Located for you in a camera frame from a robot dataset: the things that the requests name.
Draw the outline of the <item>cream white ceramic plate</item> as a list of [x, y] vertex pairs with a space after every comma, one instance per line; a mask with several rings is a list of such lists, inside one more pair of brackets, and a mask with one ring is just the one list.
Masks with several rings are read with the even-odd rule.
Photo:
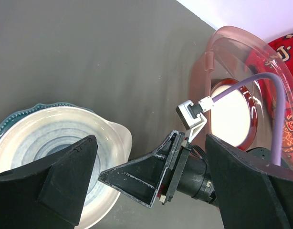
[[76, 107], [37, 111], [14, 124], [0, 140], [0, 173], [60, 151], [94, 135], [98, 151], [78, 228], [98, 223], [120, 193], [98, 181], [102, 171], [128, 161], [132, 135], [121, 124]]

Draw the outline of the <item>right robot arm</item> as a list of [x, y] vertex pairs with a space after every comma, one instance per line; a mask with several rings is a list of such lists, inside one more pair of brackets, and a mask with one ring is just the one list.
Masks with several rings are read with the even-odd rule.
[[223, 194], [250, 184], [256, 171], [233, 166], [236, 148], [207, 135], [205, 149], [172, 131], [150, 153], [100, 173], [99, 181], [139, 204], [151, 208], [156, 200], [170, 202], [176, 192], [217, 206]]

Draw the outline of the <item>red rimmed white plate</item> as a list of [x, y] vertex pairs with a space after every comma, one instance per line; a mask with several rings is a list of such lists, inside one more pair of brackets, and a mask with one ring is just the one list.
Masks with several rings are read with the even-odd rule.
[[257, 126], [256, 105], [245, 86], [221, 98], [210, 112], [210, 132], [244, 151], [253, 143]]

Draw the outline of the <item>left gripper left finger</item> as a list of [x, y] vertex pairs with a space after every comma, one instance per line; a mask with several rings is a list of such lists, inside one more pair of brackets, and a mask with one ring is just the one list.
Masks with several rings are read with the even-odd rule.
[[0, 229], [78, 226], [98, 145], [89, 135], [49, 156], [0, 173]]

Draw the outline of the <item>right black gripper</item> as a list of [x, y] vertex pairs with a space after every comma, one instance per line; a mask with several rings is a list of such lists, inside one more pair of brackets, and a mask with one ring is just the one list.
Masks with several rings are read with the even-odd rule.
[[183, 132], [173, 130], [153, 151], [100, 173], [98, 180], [135, 202], [153, 207], [181, 192], [210, 203], [210, 173], [205, 152], [191, 145]]

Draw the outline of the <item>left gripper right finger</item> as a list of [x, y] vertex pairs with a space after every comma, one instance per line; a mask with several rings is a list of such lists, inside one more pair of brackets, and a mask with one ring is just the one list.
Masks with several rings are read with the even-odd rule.
[[207, 162], [226, 229], [293, 229], [293, 170], [206, 135]]

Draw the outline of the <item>teal scalloped ceramic plate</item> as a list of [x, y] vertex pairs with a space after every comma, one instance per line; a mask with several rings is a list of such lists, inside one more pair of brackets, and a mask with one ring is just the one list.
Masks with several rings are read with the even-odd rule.
[[1, 123], [0, 123], [0, 140], [1, 138], [4, 136], [4, 134], [17, 122], [19, 122], [21, 119], [37, 112], [40, 110], [44, 110], [44, 109], [48, 109], [48, 108], [55, 108], [55, 107], [76, 107], [76, 108], [80, 108], [80, 109], [84, 109], [87, 110], [91, 113], [94, 113], [93, 110], [89, 109], [89, 108], [85, 108], [85, 107], [80, 107], [71, 103], [66, 103], [66, 102], [57, 102], [57, 103], [53, 103], [53, 104], [42, 104], [42, 103], [38, 103], [35, 106], [28, 108], [28, 109], [24, 109], [24, 110], [20, 110], [20, 111], [16, 111], [12, 114], [10, 114], [9, 116], [7, 116]]

